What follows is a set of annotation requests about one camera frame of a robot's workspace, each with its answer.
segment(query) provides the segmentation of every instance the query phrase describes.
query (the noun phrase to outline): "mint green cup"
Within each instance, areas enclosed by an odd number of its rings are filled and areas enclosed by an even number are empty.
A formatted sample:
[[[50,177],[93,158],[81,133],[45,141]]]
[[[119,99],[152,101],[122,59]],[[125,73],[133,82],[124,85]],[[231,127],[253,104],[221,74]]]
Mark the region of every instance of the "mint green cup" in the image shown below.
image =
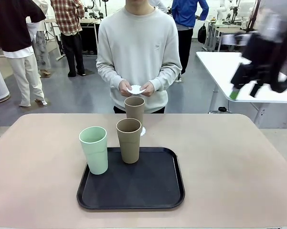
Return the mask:
[[[92,174],[100,175],[108,169],[107,131],[99,126],[83,130],[79,139]]]

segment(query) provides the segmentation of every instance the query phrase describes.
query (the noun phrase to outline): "blue jacket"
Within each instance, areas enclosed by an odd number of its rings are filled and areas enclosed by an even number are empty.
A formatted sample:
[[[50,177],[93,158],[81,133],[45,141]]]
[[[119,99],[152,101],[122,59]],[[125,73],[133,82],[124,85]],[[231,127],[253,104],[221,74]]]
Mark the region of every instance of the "blue jacket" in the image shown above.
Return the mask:
[[[201,21],[206,20],[209,6],[206,0],[174,0],[172,4],[172,15],[176,24],[194,27],[197,3],[202,8]]]

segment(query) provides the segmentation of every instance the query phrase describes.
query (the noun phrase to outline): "white pants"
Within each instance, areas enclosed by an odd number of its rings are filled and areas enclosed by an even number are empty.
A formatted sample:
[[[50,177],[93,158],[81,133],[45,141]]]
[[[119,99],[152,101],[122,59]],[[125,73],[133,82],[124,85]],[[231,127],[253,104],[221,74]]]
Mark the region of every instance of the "white pants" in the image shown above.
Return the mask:
[[[37,61],[34,53],[24,58],[8,58],[21,92],[20,106],[30,106],[30,85],[34,99],[43,101],[43,85],[39,78]]]

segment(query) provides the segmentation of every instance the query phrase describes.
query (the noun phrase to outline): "person in plaid shirt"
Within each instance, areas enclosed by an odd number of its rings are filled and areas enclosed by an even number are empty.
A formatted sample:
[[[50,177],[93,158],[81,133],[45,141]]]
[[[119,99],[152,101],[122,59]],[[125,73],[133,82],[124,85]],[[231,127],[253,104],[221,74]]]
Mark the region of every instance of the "person in plaid shirt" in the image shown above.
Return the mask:
[[[51,6],[61,31],[63,48],[69,65],[68,77],[76,76],[74,57],[77,73],[85,76],[82,40],[79,34],[79,31],[82,31],[79,19],[84,17],[84,6],[81,0],[51,0]]]

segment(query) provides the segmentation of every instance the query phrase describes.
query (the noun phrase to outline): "black t-shirt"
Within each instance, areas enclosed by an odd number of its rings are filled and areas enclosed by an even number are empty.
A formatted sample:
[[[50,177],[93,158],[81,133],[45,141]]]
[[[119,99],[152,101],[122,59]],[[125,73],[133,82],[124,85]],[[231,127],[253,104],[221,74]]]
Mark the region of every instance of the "black t-shirt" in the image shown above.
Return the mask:
[[[3,51],[15,52],[31,46],[27,17],[32,23],[46,18],[32,0],[0,0],[0,42]]]

